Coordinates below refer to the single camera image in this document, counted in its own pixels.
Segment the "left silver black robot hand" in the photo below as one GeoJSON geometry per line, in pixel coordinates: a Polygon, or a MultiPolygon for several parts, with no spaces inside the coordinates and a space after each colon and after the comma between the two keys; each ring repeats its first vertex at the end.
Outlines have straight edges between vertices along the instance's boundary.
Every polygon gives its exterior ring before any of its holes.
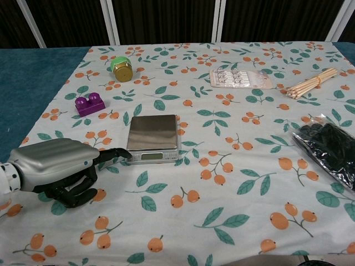
{"type": "Polygon", "coordinates": [[[1,203],[17,191],[45,193],[66,208],[76,208],[93,199],[98,190],[96,165],[123,157],[126,149],[100,151],[77,140],[53,139],[13,149],[1,164],[1,203]]]}

